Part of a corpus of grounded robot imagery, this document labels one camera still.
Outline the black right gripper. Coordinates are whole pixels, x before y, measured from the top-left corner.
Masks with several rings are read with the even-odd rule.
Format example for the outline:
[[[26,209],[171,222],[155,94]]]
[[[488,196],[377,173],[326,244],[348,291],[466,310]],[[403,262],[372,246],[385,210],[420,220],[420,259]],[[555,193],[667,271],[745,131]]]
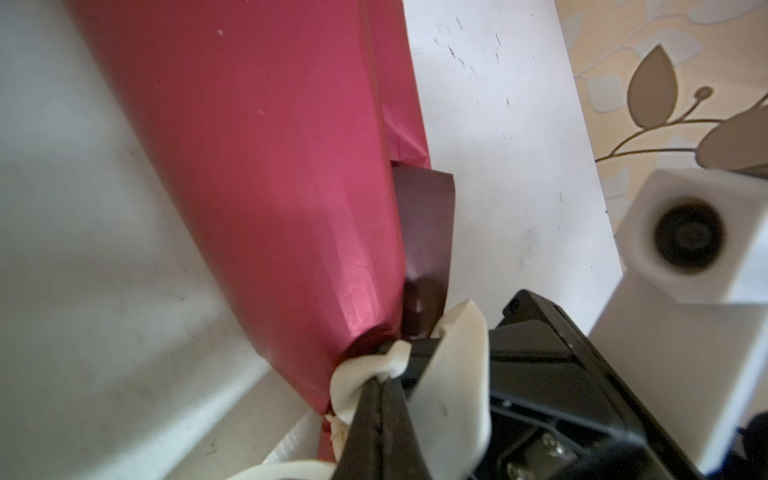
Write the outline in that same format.
[[[465,479],[699,477],[557,304],[522,290],[488,330],[491,436]],[[427,338],[415,341],[406,394],[435,351]]]

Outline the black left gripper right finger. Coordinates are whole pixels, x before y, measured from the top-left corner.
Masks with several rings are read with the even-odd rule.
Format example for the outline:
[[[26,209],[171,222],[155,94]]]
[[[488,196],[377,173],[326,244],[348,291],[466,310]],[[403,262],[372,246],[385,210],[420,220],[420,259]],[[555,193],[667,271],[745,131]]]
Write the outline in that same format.
[[[383,384],[383,478],[431,479],[399,379]]]

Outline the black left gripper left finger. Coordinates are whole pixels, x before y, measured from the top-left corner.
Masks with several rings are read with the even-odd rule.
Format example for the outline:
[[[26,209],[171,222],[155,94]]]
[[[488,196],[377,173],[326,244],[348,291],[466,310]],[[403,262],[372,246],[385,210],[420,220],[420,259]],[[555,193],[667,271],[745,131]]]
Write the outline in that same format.
[[[332,480],[383,479],[383,399],[389,381],[368,380]]]

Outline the dark red wrapping paper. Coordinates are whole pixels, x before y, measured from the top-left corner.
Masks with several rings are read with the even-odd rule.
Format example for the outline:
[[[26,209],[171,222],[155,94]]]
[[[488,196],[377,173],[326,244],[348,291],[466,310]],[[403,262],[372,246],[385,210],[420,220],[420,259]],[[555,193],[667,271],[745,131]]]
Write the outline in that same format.
[[[448,291],[399,1],[70,1],[256,351],[317,413],[343,361],[424,338]]]

